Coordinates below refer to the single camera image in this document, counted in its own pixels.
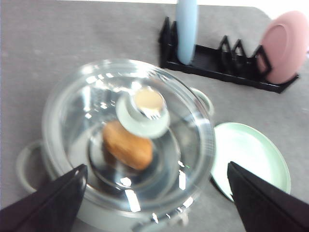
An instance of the pink plate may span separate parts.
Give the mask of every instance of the pink plate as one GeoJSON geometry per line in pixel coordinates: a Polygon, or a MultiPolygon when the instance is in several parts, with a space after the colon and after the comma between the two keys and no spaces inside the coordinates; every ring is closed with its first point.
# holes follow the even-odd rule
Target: pink plate
{"type": "MultiPolygon", "coordinates": [[[[299,11],[290,11],[273,20],[260,42],[272,66],[267,80],[282,84],[291,80],[306,59],[309,24],[299,11]]],[[[266,66],[257,58],[260,71],[266,66]]]]}

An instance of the lid knob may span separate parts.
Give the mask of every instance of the lid knob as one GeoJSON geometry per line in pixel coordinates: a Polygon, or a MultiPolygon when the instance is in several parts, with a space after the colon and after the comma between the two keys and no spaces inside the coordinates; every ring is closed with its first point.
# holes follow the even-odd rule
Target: lid knob
{"type": "Polygon", "coordinates": [[[169,112],[163,96],[150,86],[124,94],[116,104],[123,127],[134,135],[158,138],[169,127],[169,112]]]}
{"type": "Polygon", "coordinates": [[[132,101],[135,108],[150,120],[159,119],[166,111],[166,103],[163,96],[150,87],[138,90],[132,101]]]}

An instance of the gray countertop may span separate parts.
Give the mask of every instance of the gray countertop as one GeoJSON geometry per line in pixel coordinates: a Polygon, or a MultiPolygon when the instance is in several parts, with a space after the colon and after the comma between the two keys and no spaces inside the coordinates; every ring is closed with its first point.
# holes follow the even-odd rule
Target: gray countertop
{"type": "MultiPolygon", "coordinates": [[[[41,138],[48,94],[59,79],[95,60],[130,58],[158,65],[158,33],[175,5],[82,1],[1,2],[1,206],[25,197],[15,160],[41,138]]],[[[270,19],[247,7],[201,6],[197,43],[216,48],[227,34],[243,39],[251,54],[270,19]]],[[[213,123],[240,122],[270,138],[291,173],[292,195],[309,203],[309,62],[282,94],[168,71],[206,93],[215,106],[213,123]]],[[[212,185],[189,214],[187,228],[164,231],[244,231],[234,204],[212,185]]],[[[74,232],[99,232],[80,220],[74,232]]]]}

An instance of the dish rack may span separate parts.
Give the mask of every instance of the dish rack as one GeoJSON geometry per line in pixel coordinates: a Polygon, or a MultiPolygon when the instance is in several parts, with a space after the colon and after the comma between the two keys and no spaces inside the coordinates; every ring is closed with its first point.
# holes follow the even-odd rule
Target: dish rack
{"type": "Polygon", "coordinates": [[[217,49],[196,45],[194,58],[190,65],[184,65],[177,59],[177,23],[170,27],[169,17],[164,20],[159,37],[161,68],[167,68],[183,73],[191,73],[221,81],[232,82],[238,85],[252,86],[276,93],[282,93],[292,84],[299,75],[283,84],[273,84],[265,77],[272,67],[267,55],[259,45],[251,57],[247,57],[241,39],[238,39],[231,49],[228,36],[225,35],[217,49]],[[266,70],[260,72],[257,67],[257,58],[261,57],[266,70]]]}

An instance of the pot handle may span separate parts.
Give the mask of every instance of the pot handle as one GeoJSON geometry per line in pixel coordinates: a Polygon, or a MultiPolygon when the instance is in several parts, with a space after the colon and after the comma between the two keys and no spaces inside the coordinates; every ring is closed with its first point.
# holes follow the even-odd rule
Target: pot handle
{"type": "Polygon", "coordinates": [[[197,95],[199,97],[199,99],[202,100],[202,102],[206,106],[206,110],[207,110],[209,116],[212,117],[213,114],[214,114],[214,107],[213,107],[213,104],[212,104],[211,100],[209,99],[209,97],[207,97],[202,91],[200,91],[196,88],[191,88],[191,90],[194,92],[195,95],[197,95]]]}
{"type": "Polygon", "coordinates": [[[25,146],[24,149],[22,149],[17,156],[16,174],[19,179],[19,182],[28,193],[34,193],[36,192],[36,189],[33,186],[31,186],[31,184],[28,182],[26,178],[25,167],[30,157],[35,154],[34,151],[40,147],[42,147],[42,140],[36,140],[25,146]]]}

